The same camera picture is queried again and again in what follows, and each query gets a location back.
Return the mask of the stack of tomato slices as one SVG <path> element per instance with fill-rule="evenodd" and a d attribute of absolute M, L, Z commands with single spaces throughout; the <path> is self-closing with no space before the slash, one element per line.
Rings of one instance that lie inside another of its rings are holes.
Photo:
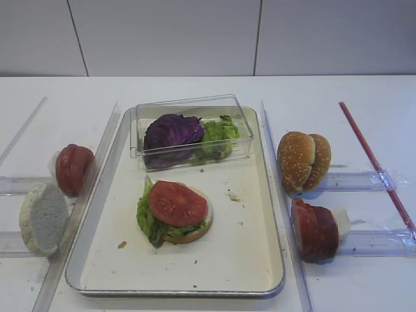
<path fill-rule="evenodd" d="M 48 168 L 51 177 L 65 195 L 78 197 L 83 188 L 85 175 L 94 160 L 94 154 L 90 149 L 68 144 L 52 156 Z"/>

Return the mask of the purple cabbage leaf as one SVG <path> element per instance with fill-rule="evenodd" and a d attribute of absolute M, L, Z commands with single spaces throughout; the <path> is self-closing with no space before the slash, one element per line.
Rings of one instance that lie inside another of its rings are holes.
<path fill-rule="evenodd" d="M 199 143 L 204 135 L 200 119 L 182 114 L 164 114 L 146 130 L 144 162 L 147 168 L 167 168 L 187 160 L 192 150 L 183 146 Z"/>

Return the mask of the bottom bun on tray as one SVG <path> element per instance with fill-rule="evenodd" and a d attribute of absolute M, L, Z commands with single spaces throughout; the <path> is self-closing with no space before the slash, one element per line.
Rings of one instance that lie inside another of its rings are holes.
<path fill-rule="evenodd" d="M 190 187 L 190 189 L 195 192 L 196 194 L 198 194 L 199 196 L 205 198 L 205 200 L 207 201 L 207 214 L 203 220 L 203 225 L 201 224 L 199 229 L 195 229 L 192 231 L 187 232 L 186 234 L 179 236 L 177 238 L 173 238 L 169 235 L 165 235 L 163 237 L 164 241 L 167 242 L 171 242 L 173 244 L 186 244 L 186 243 L 190 243 L 193 242 L 201 237 L 203 237 L 211 228 L 212 224 L 213 224 L 213 206 L 212 203 L 210 201 L 210 199 L 200 190 L 194 188 L 194 187 Z"/>

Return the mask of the clear far left rail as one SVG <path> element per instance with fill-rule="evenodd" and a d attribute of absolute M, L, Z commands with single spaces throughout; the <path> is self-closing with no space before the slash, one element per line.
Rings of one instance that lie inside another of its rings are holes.
<path fill-rule="evenodd" d="M 8 157 L 8 154 L 12 151 L 14 146 L 18 143 L 19 139 L 22 137 L 24 132 L 27 130 L 27 128 L 30 126 L 32 121 L 36 118 L 36 115 L 42 110 L 43 106 L 48 101 L 48 97 L 43 97 L 40 102 L 37 104 L 37 106 L 34 108 L 34 110 L 31 112 L 29 117 L 25 120 L 23 125 L 19 128 L 19 130 L 16 132 L 16 134 L 12 137 L 6 148 L 3 150 L 0 156 L 0 165 L 2 165 L 5 161 L 5 159 Z"/>

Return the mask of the clear rail of tray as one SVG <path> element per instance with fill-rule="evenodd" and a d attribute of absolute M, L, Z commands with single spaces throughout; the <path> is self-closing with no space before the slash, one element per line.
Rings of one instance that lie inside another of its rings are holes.
<path fill-rule="evenodd" d="M 55 291 L 59 284 L 62 272 L 65 269 L 66 261 L 68 260 L 68 256 L 70 254 L 73 242 L 83 218 L 87 203 L 92 196 L 94 184 L 98 178 L 113 134 L 118 125 L 120 115 L 121 104 L 117 102 L 113 107 L 107 126 L 97 148 L 95 161 L 88 169 L 84 179 L 83 189 L 80 192 L 80 195 L 75 202 L 75 206 L 72 209 L 70 218 L 66 223 L 66 228 L 62 234 L 58 250 L 49 260 L 49 268 L 45 274 L 44 282 L 40 292 L 38 293 L 38 297 L 33 305 L 33 311 L 48 311 L 51 306 Z"/>
<path fill-rule="evenodd" d="M 265 133 L 265 142 L 268 150 L 268 155 L 270 159 L 270 165 L 273 171 L 273 176 L 275 179 L 276 192 L 278 195 L 279 205 L 281 209 L 282 220 L 285 228 L 285 236 L 288 242 L 288 253 L 291 258 L 291 262 L 294 269 L 294 276 L 296 279 L 296 285 L 298 288 L 298 294 L 300 296 L 300 304 L 302 311 L 313 311 L 313 305 L 310 299 L 309 291 L 307 288 L 307 283 L 304 274 L 303 264 L 298 256 L 296 248 L 295 235 L 291 223 L 291 215 L 289 209 L 289 202 L 287 196 L 284 192 L 284 189 L 281 185 L 281 176 L 278 168 L 278 160 L 276 149 L 273 145 L 272 133 L 270 130 L 270 122 L 268 120 L 267 112 L 263 100 L 261 100 L 261 121 L 264 127 Z"/>

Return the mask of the stack of meat slices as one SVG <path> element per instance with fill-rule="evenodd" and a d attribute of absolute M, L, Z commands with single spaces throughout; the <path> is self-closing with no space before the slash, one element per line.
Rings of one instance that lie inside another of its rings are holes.
<path fill-rule="evenodd" d="M 310 205 L 301 198 L 292 201 L 291 221 L 298 253 L 308 263 L 334 257 L 351 227 L 345 209 L 331 211 Z"/>

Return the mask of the pale bun half upright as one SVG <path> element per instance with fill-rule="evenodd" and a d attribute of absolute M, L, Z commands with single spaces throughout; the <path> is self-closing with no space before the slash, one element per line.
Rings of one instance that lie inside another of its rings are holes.
<path fill-rule="evenodd" d="M 19 213 L 22 239 L 30 252 L 52 256 L 69 218 L 63 193 L 54 183 L 40 183 L 25 197 Z"/>

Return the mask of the sesame bun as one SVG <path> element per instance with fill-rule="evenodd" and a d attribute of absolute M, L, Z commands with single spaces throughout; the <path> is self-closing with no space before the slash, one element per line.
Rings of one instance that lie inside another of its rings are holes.
<path fill-rule="evenodd" d="M 330 143 L 327 139 L 318 134 L 310 134 L 315 142 L 315 162 L 312 165 L 311 173 L 303 185 L 303 191 L 308 192 L 316 188 L 327 174 L 332 158 Z"/>
<path fill-rule="evenodd" d="M 290 131 L 280 140 L 278 164 L 286 193 L 300 193 L 315 162 L 315 141 L 311 135 Z"/>

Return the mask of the lettuce leaf on bun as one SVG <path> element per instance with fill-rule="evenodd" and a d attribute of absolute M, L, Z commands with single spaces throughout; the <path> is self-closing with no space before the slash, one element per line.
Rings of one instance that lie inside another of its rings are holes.
<path fill-rule="evenodd" d="M 147 236 L 149 242 L 153 247 L 160 247 L 165 240 L 163 237 L 167 234 L 173 238 L 177 238 L 186 234 L 189 231 L 199 229 L 203 225 L 203 220 L 197 226 L 185 226 L 178 227 L 169 224 L 165 224 L 156 219 L 150 210 L 150 190 L 154 184 L 150 177 L 145 178 L 144 191 L 142 197 L 137 203 L 136 221 L 145 236 Z"/>

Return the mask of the clear rail left of tray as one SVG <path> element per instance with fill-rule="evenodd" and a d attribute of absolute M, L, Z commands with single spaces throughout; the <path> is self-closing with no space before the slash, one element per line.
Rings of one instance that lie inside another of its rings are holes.
<path fill-rule="evenodd" d="M 68 256 L 70 254 L 73 242 L 83 218 L 87 203 L 92 196 L 94 184 L 98 178 L 113 134 L 118 125 L 120 115 L 121 104 L 117 102 L 113 107 L 107 126 L 97 148 L 95 161 L 88 169 L 84 179 L 83 189 L 80 192 L 80 195 L 75 202 L 75 206 L 72 209 L 70 218 L 66 223 L 66 228 L 62 234 L 58 250 L 49 260 L 49 268 L 45 274 L 44 282 L 40 292 L 38 293 L 38 297 L 33 305 L 33 311 L 48 311 L 51 306 L 55 291 L 59 284 L 62 272 L 65 269 L 66 261 L 68 260 Z"/>

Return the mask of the right sesame bun top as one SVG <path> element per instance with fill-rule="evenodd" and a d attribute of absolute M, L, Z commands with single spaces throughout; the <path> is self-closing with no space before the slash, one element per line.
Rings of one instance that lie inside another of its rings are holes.
<path fill-rule="evenodd" d="M 316 188 L 327 174 L 332 158 L 330 143 L 327 139 L 318 134 L 310 134 L 315 142 L 315 162 L 312 165 L 311 173 L 303 185 L 303 191 L 308 192 Z"/>

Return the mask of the tomato slice on bun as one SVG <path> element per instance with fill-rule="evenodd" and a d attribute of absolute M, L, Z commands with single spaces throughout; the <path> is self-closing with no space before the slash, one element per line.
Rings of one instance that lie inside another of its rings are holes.
<path fill-rule="evenodd" d="M 178 227 L 197 226 L 208 212 L 204 197 L 175 182 L 156 182 L 150 190 L 149 202 L 156 219 Z"/>

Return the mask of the clear plastic box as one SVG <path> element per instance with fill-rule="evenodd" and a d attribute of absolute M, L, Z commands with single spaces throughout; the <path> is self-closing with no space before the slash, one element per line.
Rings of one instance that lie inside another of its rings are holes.
<path fill-rule="evenodd" d="M 196 158 L 195 151 L 202 145 L 201 139 L 199 143 L 183 146 L 192 150 L 192 154 L 187 160 L 167 168 L 147 168 L 144 162 L 144 156 L 146 155 L 144 151 L 146 130 L 157 118 L 164 114 L 182 114 L 184 117 L 195 116 L 200 119 L 202 127 L 205 122 L 219 121 L 221 115 L 228 115 L 237 126 L 240 137 L 231 139 L 232 152 L 229 157 L 221 161 L 243 159 L 250 154 L 254 134 L 242 107 L 237 98 L 232 94 L 140 104 L 131 109 L 130 156 L 136 158 L 141 167 L 148 172 L 203 165 L 194 162 Z M 221 161 L 209 160 L 205 164 Z"/>

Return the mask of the left sesame bun top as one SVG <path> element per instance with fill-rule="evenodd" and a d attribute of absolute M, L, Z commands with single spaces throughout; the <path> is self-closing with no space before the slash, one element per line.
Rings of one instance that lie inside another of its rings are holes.
<path fill-rule="evenodd" d="M 286 193 L 300 193 L 315 162 L 315 141 L 311 135 L 290 131 L 280 140 L 278 164 Z"/>

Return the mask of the red plastic strip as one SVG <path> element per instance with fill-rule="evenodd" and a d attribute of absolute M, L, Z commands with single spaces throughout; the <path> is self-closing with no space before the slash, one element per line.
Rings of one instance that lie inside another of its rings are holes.
<path fill-rule="evenodd" d="M 380 163 L 378 162 L 378 160 L 374 156 L 370 146 L 368 145 L 368 143 L 365 140 L 363 134 L 361 133 L 357 123 L 354 121 L 354 119 L 353 119 L 352 115 L 350 114 L 346 104 L 344 102 L 339 102 L 339 106 L 340 106 L 343 114 L 345 115 L 346 119 L 348 120 L 348 123 L 350 124 L 354 134 L 356 135 L 357 139 L 359 140 L 359 142 L 360 142 L 363 150 L 365 151 L 367 157 L 369 158 L 369 161 L 371 162 L 373 168 L 378 173 L 381 173 L 383 170 L 382 170 L 382 167 L 380 166 Z M 406 208 L 404 207 L 404 205 L 400 201 L 400 198 L 398 197 L 398 195 L 396 193 L 396 190 L 393 187 L 390 187 L 387 184 L 386 180 L 382 179 L 382 182 L 385 185 L 386 191 L 387 191 L 391 201 L 395 205 L 402 221 L 404 222 L 406 227 L 411 231 L 412 237 L 415 239 L 415 224 L 411 220 Z"/>

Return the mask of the clear rail right of tray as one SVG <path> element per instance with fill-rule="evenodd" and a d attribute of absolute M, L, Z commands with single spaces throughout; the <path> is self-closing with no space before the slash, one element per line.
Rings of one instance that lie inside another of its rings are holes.
<path fill-rule="evenodd" d="M 296 285 L 298 288 L 298 294 L 300 296 L 300 304 L 302 311 L 313 311 L 313 305 L 310 299 L 309 291 L 307 288 L 307 283 L 304 274 L 303 264 L 298 256 L 296 248 L 295 235 L 291 223 L 291 215 L 289 209 L 289 202 L 287 196 L 284 192 L 284 189 L 281 185 L 281 176 L 278 168 L 278 160 L 276 149 L 273 145 L 272 133 L 270 130 L 270 122 L 268 120 L 267 112 L 263 100 L 261 100 L 261 121 L 264 127 L 265 133 L 265 142 L 268 150 L 268 155 L 270 159 L 270 165 L 273 171 L 273 176 L 275 179 L 276 192 L 278 195 L 279 205 L 281 209 L 282 220 L 285 228 L 285 236 L 288 242 L 288 253 L 291 258 L 291 262 L 294 269 L 294 276 L 296 279 Z"/>

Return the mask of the green lettuce in box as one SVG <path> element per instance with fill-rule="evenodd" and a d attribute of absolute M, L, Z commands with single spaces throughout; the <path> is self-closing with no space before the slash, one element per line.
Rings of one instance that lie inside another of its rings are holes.
<path fill-rule="evenodd" d="M 205 164 L 209 160 L 221 161 L 232 152 L 231 139 L 239 138 L 239 130 L 228 115 L 221 115 L 219 121 L 203 124 L 202 145 L 195 151 L 196 164 Z"/>

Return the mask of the white metal baking tray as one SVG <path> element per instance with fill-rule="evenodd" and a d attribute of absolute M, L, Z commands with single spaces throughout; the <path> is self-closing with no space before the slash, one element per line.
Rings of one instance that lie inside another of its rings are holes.
<path fill-rule="evenodd" d="M 154 248 L 136 221 L 148 176 L 130 156 L 134 110 L 121 119 L 87 204 L 66 267 L 67 284 L 89 296 L 263 297 L 280 291 L 285 269 L 256 112 L 252 154 L 241 160 L 152 172 L 182 182 L 213 206 L 210 230 L 188 244 Z"/>

